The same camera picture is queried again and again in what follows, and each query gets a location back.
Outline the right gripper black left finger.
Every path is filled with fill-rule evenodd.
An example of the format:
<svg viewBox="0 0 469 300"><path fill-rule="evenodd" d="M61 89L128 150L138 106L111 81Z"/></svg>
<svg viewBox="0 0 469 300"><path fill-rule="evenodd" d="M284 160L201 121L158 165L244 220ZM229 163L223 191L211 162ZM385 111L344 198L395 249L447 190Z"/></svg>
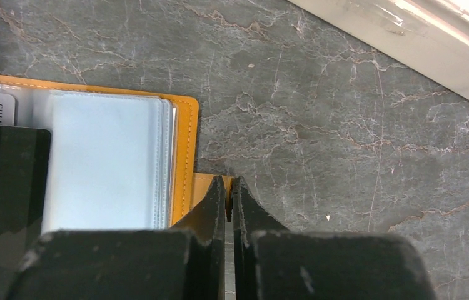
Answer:
<svg viewBox="0 0 469 300"><path fill-rule="evenodd" d="M25 254L7 299L223 299L226 188L165 230L56 231Z"/></svg>

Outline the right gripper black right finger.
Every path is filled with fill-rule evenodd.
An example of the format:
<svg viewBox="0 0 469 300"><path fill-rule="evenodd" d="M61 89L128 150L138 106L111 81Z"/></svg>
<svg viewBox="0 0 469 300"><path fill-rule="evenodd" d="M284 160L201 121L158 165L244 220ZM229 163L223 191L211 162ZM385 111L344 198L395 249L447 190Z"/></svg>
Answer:
<svg viewBox="0 0 469 300"><path fill-rule="evenodd" d="M435 299L418 251L394 234L296 232L231 183L238 299Z"/></svg>

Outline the black credit card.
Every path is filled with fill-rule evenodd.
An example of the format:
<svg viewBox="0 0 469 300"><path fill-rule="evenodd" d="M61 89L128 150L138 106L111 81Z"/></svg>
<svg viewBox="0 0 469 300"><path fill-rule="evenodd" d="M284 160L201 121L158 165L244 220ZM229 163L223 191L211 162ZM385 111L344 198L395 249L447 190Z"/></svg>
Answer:
<svg viewBox="0 0 469 300"><path fill-rule="evenodd" d="M0 299L41 232L50 147L46 129L0 126Z"/></svg>

